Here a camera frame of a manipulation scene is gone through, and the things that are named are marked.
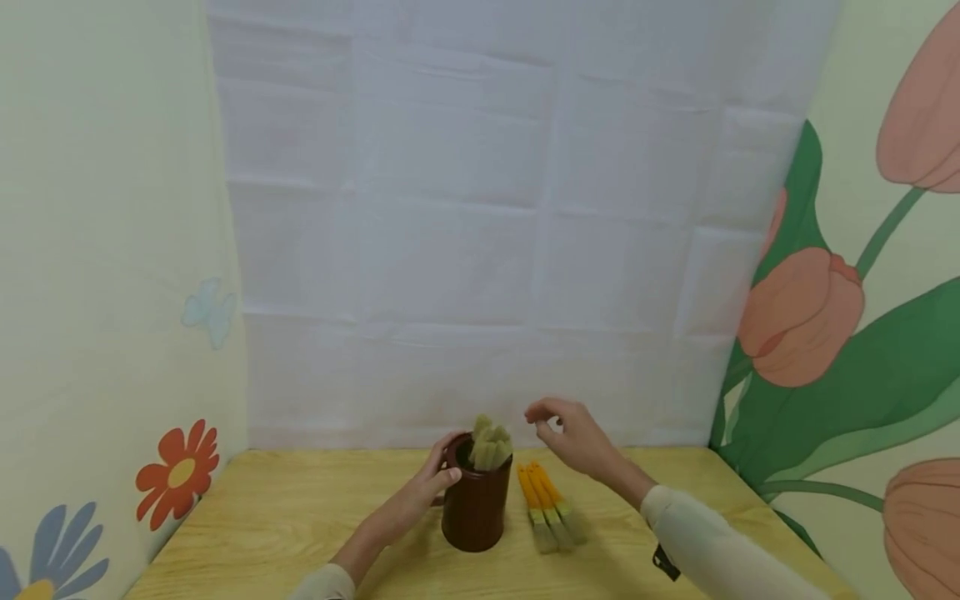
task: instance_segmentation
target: brown ceramic mug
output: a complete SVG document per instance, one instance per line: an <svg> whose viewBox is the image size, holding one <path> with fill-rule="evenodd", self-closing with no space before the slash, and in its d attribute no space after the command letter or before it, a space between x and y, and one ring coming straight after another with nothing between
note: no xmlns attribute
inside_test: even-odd
<svg viewBox="0 0 960 600"><path fill-rule="evenodd" d="M473 436L465 433L446 448L446 465L463 476L444 493L444 537L458 550L483 552L493 548L503 535L503 514L513 455L497 470L469 468Z"/></svg>

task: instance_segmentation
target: sleeve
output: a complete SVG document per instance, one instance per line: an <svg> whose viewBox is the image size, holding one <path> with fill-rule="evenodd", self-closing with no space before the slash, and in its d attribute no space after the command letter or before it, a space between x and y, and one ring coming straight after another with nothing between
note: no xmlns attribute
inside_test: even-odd
<svg viewBox="0 0 960 600"><path fill-rule="evenodd" d="M356 586L338 564L327 564L303 578L289 600L353 600Z"/></svg>
<svg viewBox="0 0 960 600"><path fill-rule="evenodd" d="M686 493L655 486L640 513L670 562L713 600L828 600Z"/></svg>

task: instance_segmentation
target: right hand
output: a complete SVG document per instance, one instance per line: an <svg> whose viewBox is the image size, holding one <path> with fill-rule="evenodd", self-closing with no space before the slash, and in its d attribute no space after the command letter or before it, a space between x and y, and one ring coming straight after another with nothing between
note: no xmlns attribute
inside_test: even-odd
<svg viewBox="0 0 960 600"><path fill-rule="evenodd" d="M627 461L581 402L546 397L531 404L524 416L565 465L600 483L609 485ZM563 431L548 423L554 417Z"/></svg>

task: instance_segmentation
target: finger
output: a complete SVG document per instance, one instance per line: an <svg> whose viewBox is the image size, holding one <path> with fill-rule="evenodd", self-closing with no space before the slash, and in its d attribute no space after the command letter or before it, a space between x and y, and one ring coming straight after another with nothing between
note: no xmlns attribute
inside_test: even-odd
<svg viewBox="0 0 960 600"><path fill-rule="evenodd" d="M444 451L446 447L453 442L457 436L463 435L466 433L464 430L451 431L446 434L430 448L430 454L426 457L426 462L423 463L423 467L420 469L420 474L433 476L440 469L440 464L444 461Z"/></svg>
<svg viewBox="0 0 960 600"><path fill-rule="evenodd" d="M563 434L557 433L553 430L553 427L549 425L545 420L537 421L537 437L546 444L546 447L550 448L554 452L557 451L557 445L560 443L560 439Z"/></svg>
<svg viewBox="0 0 960 600"><path fill-rule="evenodd" d="M463 475L464 474L458 468L445 468L431 477L430 481L426 483L426 496L431 498L432 502L432 499L437 494L460 481L460 478L463 477Z"/></svg>
<svg viewBox="0 0 960 600"><path fill-rule="evenodd" d="M573 409L573 402L557 397L545 397L531 404L524 416L528 423L538 420L550 420L554 417L565 417Z"/></svg>

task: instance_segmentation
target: wooden table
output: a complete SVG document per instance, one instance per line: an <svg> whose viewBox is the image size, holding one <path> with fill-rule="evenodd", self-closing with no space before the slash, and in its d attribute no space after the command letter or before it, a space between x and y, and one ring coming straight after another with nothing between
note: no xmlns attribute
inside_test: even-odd
<svg viewBox="0 0 960 600"><path fill-rule="evenodd" d="M683 489L834 598L857 596L715 454L704 448L628 449L662 483ZM236 456L170 539L129 600L282 600L319 568L370 511L399 488L423 450L251 450ZM703 598L685 578L672 583L651 564L657 542L612 492L548 451L540 461L588 520L590 541L568 555L537 554L526 505L511 480L506 531L488 552L454 550L441 509L384 553L360 598Z"/></svg>

